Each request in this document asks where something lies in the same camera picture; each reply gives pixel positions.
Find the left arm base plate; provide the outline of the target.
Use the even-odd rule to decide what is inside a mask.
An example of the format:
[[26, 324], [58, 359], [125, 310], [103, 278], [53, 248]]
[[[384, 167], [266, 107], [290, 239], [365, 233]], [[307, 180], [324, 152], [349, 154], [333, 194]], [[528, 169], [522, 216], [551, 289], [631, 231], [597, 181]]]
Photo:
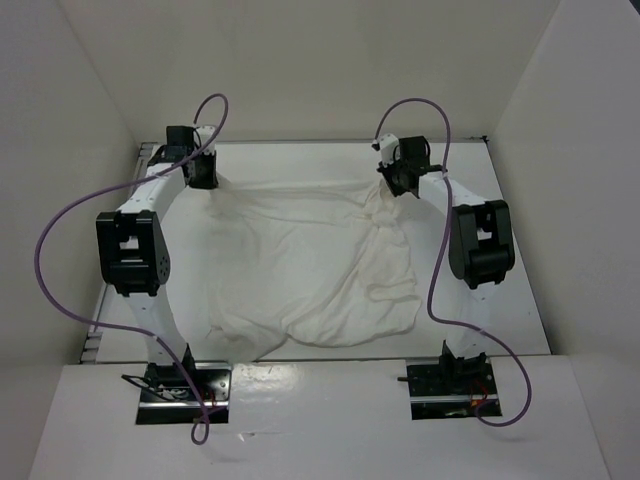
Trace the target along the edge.
[[[198, 395], [212, 424], [226, 424], [229, 418], [231, 369], [223, 365], [194, 367], [190, 371]], [[137, 425], [193, 424], [201, 417], [200, 402], [175, 366], [149, 364], [142, 376], [133, 376], [140, 396]]]

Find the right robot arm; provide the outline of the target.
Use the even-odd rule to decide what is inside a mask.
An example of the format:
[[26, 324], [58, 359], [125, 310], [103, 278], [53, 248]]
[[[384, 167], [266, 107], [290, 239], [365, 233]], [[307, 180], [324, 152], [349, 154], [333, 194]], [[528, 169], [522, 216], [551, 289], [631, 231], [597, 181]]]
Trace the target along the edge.
[[422, 136], [385, 134], [372, 148], [380, 155], [377, 171], [394, 196], [410, 193], [451, 217], [442, 271], [464, 284], [466, 292], [453, 315], [464, 325], [449, 326], [446, 343], [458, 356], [479, 355], [485, 349], [489, 299], [516, 260], [507, 202], [486, 199], [449, 179], [440, 165], [430, 162], [431, 147]]

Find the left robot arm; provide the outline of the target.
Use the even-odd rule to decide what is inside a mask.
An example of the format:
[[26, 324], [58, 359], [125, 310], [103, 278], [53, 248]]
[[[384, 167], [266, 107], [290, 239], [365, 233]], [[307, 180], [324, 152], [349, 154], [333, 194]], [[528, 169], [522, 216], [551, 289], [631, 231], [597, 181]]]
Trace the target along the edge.
[[197, 149], [188, 163], [180, 165], [177, 155], [186, 151], [169, 145], [158, 148], [145, 175], [132, 183], [130, 197], [96, 218], [103, 280], [124, 299], [134, 318], [132, 325], [107, 327], [142, 335], [152, 374], [180, 400], [197, 391], [199, 375], [168, 299], [172, 264], [161, 222], [183, 190], [218, 186], [216, 147]]

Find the white tank top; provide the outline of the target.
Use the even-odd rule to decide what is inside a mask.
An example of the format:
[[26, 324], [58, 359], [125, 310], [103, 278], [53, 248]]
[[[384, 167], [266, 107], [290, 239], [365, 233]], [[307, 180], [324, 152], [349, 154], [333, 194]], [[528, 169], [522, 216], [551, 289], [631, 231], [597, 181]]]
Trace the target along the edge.
[[209, 347], [244, 362], [287, 341], [341, 348], [410, 331], [421, 300], [399, 213], [384, 182], [213, 191]]

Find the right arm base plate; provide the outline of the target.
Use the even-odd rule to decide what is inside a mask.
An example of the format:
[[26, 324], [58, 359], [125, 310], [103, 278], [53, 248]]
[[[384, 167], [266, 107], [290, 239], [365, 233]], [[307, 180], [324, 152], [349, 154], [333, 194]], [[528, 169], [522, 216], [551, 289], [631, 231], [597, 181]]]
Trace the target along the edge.
[[473, 418], [502, 415], [493, 368], [483, 364], [464, 366], [460, 373], [446, 371], [438, 360], [408, 361], [397, 380], [409, 393], [413, 420]]

